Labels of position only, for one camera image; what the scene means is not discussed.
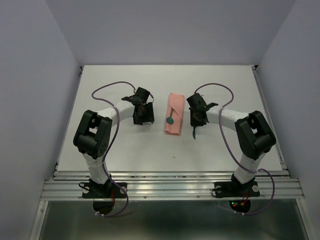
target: screw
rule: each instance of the screw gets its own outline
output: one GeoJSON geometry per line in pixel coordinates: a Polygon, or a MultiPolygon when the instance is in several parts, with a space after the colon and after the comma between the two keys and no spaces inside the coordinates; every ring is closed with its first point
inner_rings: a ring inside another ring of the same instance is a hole
{"type": "Polygon", "coordinates": [[[257,192],[259,192],[259,187],[258,187],[257,185],[253,185],[253,186],[252,186],[252,190],[253,190],[255,193],[257,193],[257,192]]]}

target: glass panel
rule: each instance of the glass panel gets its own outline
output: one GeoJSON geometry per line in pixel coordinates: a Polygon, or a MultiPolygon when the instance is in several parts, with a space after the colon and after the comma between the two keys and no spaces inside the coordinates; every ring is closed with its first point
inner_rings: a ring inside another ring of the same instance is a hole
{"type": "MultiPolygon", "coordinates": [[[[251,212],[267,201],[251,201],[251,212]]],[[[119,209],[124,202],[116,202],[119,209]]],[[[130,202],[121,216],[95,216],[90,201],[53,201],[41,240],[307,240],[297,203],[274,200],[254,216],[226,211],[228,202],[130,202]]]]}

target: pink cloth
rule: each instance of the pink cloth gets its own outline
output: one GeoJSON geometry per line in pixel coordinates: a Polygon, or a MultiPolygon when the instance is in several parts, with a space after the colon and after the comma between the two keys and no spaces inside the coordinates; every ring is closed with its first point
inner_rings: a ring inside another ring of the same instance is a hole
{"type": "Polygon", "coordinates": [[[181,134],[182,119],[184,116],[185,96],[181,94],[171,93],[169,96],[168,109],[165,117],[165,133],[179,136],[181,134]],[[170,117],[171,110],[173,109],[171,117],[173,124],[167,123],[167,118],[170,117]]]}

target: gray wall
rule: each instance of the gray wall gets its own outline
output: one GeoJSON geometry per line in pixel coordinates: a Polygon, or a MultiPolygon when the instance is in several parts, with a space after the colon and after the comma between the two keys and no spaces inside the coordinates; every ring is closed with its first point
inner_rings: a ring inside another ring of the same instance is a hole
{"type": "Polygon", "coordinates": [[[0,239],[29,239],[79,79],[43,0],[0,1],[0,239]]]}
{"type": "Polygon", "coordinates": [[[81,64],[258,64],[294,0],[46,0],[81,64]]]}
{"type": "Polygon", "coordinates": [[[258,68],[290,173],[320,236],[320,1],[297,0],[258,68]]]}

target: metal frame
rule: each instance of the metal frame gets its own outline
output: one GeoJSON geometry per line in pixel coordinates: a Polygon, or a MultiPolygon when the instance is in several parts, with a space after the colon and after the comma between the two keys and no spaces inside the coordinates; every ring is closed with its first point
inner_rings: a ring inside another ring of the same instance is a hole
{"type": "MultiPolygon", "coordinates": [[[[262,105],[270,127],[277,139],[276,149],[280,158],[282,171],[272,171],[276,191],[275,199],[296,199],[307,236],[316,240],[316,232],[308,212],[305,196],[298,179],[291,179],[278,137],[272,122],[264,94],[261,90],[256,68],[252,66],[262,105]]],[[[182,171],[182,172],[111,172],[116,182],[126,182],[127,193],[130,201],[226,201],[229,198],[215,198],[211,195],[215,182],[229,181],[233,171],[182,171]]],[[[40,197],[40,203],[30,235],[31,240],[40,237],[49,201],[92,201],[83,199],[79,182],[86,182],[89,178],[88,171],[55,171],[51,180],[46,181],[40,197]]],[[[261,196],[257,200],[270,199],[272,183],[265,173],[256,176],[261,196]]]]}
{"type": "Polygon", "coordinates": [[[46,212],[48,208],[48,201],[40,201],[38,209],[36,211],[35,219],[33,222],[30,240],[38,240],[40,238],[41,229],[44,224],[46,212]]]}

